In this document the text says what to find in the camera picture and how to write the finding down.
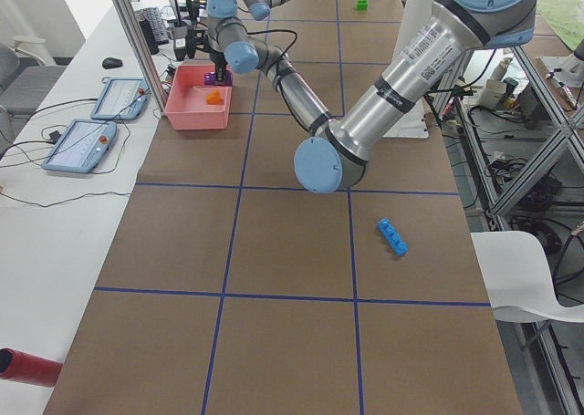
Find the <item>purple block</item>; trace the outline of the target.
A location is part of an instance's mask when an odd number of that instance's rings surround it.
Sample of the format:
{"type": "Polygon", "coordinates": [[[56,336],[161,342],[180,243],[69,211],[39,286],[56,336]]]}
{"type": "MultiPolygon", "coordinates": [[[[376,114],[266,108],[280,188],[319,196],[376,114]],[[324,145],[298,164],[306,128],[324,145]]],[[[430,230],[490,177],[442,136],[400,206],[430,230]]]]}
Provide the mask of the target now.
{"type": "Polygon", "coordinates": [[[226,70],[226,81],[224,85],[217,85],[215,83],[215,72],[207,72],[204,74],[204,84],[205,86],[224,86],[224,87],[232,87],[233,86],[233,76],[229,70],[226,70]]]}

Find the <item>orange block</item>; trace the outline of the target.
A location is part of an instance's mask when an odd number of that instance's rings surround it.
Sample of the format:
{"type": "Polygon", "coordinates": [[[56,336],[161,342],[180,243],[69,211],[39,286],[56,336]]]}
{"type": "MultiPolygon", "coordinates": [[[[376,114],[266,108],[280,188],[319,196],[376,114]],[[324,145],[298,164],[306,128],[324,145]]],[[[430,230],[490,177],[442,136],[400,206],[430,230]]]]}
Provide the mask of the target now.
{"type": "Polygon", "coordinates": [[[211,91],[205,98],[207,105],[219,106],[224,104],[224,97],[219,90],[211,91]]]}

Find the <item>pink plastic box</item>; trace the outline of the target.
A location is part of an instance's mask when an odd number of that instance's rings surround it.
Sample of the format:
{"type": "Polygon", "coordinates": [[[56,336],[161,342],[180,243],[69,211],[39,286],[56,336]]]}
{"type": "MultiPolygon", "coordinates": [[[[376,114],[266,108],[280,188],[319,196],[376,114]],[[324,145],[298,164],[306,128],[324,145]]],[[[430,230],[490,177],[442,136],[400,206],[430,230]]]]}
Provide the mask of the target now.
{"type": "Polygon", "coordinates": [[[227,127],[233,87],[205,86],[204,74],[211,65],[181,65],[173,77],[164,114],[175,130],[224,130],[227,127]],[[224,104],[207,105],[206,96],[219,90],[224,104]]]}

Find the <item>black keyboard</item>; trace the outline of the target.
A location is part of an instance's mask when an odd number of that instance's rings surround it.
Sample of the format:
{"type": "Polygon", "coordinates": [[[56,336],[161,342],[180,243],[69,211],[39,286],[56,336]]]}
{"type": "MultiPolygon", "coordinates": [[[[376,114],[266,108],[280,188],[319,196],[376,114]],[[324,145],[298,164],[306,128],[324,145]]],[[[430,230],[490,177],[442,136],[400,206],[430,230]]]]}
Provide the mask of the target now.
{"type": "Polygon", "coordinates": [[[158,7],[142,8],[136,14],[150,53],[158,54],[159,46],[169,43],[160,9],[158,7]]]}

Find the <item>black computer mouse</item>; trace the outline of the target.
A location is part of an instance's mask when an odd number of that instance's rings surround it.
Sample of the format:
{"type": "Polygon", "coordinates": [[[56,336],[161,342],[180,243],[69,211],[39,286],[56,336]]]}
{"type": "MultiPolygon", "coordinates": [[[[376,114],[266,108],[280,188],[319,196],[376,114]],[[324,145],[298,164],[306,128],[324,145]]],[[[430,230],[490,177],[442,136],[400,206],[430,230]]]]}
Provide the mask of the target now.
{"type": "Polygon", "coordinates": [[[102,60],[102,67],[105,69],[113,69],[123,66],[123,61],[115,57],[106,57],[102,60]]]}

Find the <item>upper teach pendant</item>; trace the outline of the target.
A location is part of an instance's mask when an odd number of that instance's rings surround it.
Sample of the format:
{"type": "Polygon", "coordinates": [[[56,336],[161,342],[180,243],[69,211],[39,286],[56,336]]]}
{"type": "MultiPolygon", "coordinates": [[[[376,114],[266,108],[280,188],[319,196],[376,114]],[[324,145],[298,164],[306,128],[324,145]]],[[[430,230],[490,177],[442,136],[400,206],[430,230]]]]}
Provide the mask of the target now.
{"type": "Polygon", "coordinates": [[[90,117],[94,120],[135,120],[146,108],[148,92],[143,78],[108,78],[90,117]]]}

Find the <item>teach pendant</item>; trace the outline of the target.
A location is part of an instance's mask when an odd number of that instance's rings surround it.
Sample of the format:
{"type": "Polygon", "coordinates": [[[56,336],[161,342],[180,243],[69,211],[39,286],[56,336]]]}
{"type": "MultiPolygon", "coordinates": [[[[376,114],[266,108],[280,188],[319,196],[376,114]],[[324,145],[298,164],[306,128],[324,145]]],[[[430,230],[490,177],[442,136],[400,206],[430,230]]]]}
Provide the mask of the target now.
{"type": "Polygon", "coordinates": [[[114,121],[74,119],[41,167],[46,171],[90,173],[110,149],[117,132],[114,121]]]}
{"type": "Polygon", "coordinates": [[[146,108],[148,92],[143,78],[108,78],[90,117],[94,120],[135,120],[146,108]]]}

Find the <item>green block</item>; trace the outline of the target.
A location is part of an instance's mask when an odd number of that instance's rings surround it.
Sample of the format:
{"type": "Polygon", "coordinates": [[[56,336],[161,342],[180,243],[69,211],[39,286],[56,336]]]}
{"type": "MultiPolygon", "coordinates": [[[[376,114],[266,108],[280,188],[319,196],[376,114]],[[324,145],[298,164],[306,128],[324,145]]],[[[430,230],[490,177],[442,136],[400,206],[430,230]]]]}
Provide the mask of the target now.
{"type": "Polygon", "coordinates": [[[366,11],[369,8],[369,0],[357,0],[355,9],[357,11],[366,11]]]}

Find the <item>lower teach pendant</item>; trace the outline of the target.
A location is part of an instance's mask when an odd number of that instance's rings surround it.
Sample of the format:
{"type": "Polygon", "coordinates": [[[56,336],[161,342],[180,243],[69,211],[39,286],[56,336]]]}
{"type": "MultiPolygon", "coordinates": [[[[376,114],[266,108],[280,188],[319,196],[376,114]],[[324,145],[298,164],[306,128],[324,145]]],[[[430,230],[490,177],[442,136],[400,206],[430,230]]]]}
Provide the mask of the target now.
{"type": "Polygon", "coordinates": [[[74,119],[41,167],[46,171],[90,173],[110,149],[117,132],[114,121],[74,119]]]}

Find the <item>long blue studded block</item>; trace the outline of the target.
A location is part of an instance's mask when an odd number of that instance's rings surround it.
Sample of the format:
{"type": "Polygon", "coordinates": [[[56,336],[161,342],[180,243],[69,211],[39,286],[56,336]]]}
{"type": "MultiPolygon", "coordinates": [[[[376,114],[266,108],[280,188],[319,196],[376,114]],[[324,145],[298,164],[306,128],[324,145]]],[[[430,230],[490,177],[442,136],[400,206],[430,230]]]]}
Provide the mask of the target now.
{"type": "Polygon", "coordinates": [[[383,218],[378,220],[377,228],[397,256],[404,256],[408,253],[408,245],[403,241],[400,234],[388,219],[383,218]]]}

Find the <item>red cylinder bottle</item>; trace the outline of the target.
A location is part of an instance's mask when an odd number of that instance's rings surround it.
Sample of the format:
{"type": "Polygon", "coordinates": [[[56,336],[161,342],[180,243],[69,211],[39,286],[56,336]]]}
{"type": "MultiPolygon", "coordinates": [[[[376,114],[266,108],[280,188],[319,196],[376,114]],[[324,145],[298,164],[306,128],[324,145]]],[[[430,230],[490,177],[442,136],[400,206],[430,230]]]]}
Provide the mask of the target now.
{"type": "Polygon", "coordinates": [[[1,379],[52,388],[63,364],[14,350],[1,349],[1,379]]]}

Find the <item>white chair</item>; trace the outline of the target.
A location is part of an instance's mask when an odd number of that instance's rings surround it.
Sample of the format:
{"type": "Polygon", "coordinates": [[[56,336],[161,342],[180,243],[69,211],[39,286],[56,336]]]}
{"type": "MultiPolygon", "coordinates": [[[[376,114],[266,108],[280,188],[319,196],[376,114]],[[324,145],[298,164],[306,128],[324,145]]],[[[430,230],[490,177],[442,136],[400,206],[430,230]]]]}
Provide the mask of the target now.
{"type": "Polygon", "coordinates": [[[544,249],[521,231],[471,234],[489,302],[497,321],[543,324],[521,347],[526,349],[553,321],[583,322],[583,306],[566,307],[556,298],[544,249]]]}

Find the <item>aluminium frame post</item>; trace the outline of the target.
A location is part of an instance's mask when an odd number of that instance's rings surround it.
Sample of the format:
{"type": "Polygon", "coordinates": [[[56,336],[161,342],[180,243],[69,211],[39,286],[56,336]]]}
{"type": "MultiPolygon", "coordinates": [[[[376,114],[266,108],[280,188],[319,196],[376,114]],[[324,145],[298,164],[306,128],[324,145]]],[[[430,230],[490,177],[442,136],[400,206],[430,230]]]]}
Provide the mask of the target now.
{"type": "Polygon", "coordinates": [[[158,108],[164,112],[168,95],[163,88],[157,68],[151,57],[146,39],[141,31],[141,27],[135,15],[131,0],[111,0],[118,14],[122,28],[129,40],[130,47],[133,50],[138,64],[141,68],[142,75],[145,77],[150,87],[158,108]]]}

